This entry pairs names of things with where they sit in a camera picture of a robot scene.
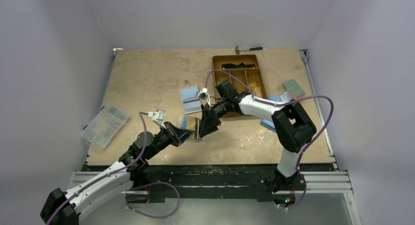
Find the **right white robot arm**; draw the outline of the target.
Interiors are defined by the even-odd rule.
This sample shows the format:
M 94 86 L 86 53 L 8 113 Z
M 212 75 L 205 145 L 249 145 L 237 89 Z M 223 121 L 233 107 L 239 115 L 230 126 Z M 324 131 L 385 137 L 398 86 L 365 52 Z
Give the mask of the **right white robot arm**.
M 199 136 L 205 137 L 217 131 L 221 125 L 220 118 L 230 112 L 272 122 L 283 150 L 274 179 L 264 182 L 272 186 L 274 192 L 291 188 L 298 174 L 302 149 L 317 132 L 302 105 L 295 102 L 279 104 L 245 91 L 239 93 L 228 80 L 220 82 L 215 88 L 221 100 L 213 106 L 202 107 Z

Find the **beige snap card holder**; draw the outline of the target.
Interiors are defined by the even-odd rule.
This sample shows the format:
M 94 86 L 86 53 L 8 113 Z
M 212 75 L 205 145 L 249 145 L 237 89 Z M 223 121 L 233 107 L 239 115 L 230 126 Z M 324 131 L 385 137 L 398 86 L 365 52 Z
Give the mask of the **beige snap card holder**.
M 202 138 L 199 134 L 199 126 L 201 119 L 198 117 L 184 115 L 181 121 L 180 128 L 194 131 L 194 133 L 187 139 L 187 141 L 201 142 Z

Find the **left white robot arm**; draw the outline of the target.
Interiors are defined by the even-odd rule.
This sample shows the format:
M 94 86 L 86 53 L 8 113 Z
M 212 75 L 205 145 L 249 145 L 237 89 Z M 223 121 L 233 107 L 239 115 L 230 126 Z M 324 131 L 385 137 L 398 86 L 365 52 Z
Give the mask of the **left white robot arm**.
M 148 160 L 172 145 L 180 146 L 194 134 L 166 121 L 157 134 L 142 132 L 118 161 L 88 181 L 62 191 L 53 190 L 40 217 L 47 225 L 78 225 L 94 210 L 142 179 Z

